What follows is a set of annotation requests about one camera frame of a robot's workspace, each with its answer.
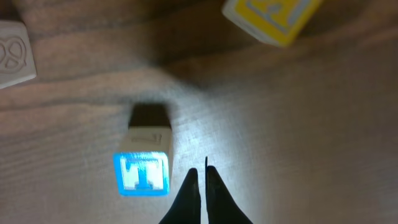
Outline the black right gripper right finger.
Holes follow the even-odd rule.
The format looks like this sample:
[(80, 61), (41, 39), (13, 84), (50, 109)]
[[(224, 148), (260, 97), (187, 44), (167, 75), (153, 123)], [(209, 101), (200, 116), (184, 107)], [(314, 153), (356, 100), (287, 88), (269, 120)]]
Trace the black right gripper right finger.
[(206, 210), (209, 224), (252, 224), (238, 207), (215, 166), (205, 158)]

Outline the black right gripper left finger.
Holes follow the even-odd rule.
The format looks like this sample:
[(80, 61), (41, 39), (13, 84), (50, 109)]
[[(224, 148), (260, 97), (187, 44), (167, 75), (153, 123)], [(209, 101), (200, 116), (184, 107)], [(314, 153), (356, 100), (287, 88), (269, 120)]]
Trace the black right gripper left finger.
[(201, 197), (198, 187), (198, 171), (188, 170), (173, 204), (159, 224), (200, 224)]

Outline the blue T letter block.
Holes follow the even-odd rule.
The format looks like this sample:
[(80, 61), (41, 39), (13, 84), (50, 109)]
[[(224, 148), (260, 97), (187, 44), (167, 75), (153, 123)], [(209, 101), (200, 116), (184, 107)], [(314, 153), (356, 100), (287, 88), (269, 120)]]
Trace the blue T letter block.
[(133, 126), (113, 154), (119, 194), (127, 197), (161, 197), (170, 192), (172, 129)]

